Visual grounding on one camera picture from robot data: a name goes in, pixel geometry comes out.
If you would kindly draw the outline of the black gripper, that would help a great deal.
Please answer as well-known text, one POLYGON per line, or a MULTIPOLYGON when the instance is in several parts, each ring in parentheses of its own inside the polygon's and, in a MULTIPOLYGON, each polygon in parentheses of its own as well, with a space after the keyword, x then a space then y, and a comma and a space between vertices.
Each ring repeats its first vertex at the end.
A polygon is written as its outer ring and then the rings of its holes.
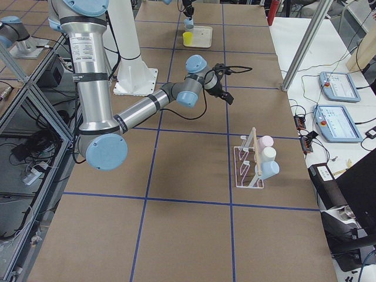
POLYGON ((222 84, 218 79, 211 79, 206 83, 206 91, 216 98, 221 98, 227 104, 232 105, 234 97, 229 93, 223 90, 222 84))
POLYGON ((192 20, 194 15, 194 8, 192 8, 193 2, 194 0, 182 0, 184 7, 183 13, 189 20, 192 20))

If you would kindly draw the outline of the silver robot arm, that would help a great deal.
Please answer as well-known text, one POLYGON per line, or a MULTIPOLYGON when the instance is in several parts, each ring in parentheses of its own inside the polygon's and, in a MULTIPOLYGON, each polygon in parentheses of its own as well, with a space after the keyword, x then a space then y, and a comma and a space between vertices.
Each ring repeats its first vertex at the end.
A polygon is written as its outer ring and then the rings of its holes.
POLYGON ((184 81, 155 89, 157 70, 142 60, 129 1, 49 1, 48 7, 51 27, 69 37, 83 112, 78 149, 95 169, 119 167, 128 152, 123 134, 171 102, 191 108, 203 90, 233 102, 221 85, 224 65, 209 67, 200 55, 187 60, 184 81))

